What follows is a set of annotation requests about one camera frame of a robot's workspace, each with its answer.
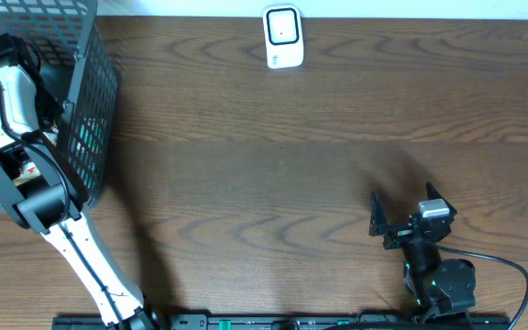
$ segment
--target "wood grain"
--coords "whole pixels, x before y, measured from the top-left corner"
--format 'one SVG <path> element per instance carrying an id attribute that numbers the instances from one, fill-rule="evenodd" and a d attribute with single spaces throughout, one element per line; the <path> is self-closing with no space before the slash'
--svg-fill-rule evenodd
<path id="1" fill-rule="evenodd" d="M 528 22 L 303 24 L 304 65 L 269 71 L 258 19 L 98 20 L 120 90 L 94 221 L 148 298 L 226 314 L 412 305 L 402 253 L 368 236 L 369 192 L 397 221 L 426 181 L 459 211 L 446 245 L 528 269 Z M 475 311 L 513 315 L 522 276 L 473 261 Z M 94 311 L 58 253 L 0 214 L 0 328 Z"/>

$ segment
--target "white background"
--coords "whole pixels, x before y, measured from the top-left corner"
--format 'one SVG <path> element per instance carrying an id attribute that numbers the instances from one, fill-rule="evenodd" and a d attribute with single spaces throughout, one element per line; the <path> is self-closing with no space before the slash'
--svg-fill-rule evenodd
<path id="1" fill-rule="evenodd" d="M 98 15 L 260 17 L 295 5 L 303 17 L 528 19 L 528 0 L 98 0 Z"/>

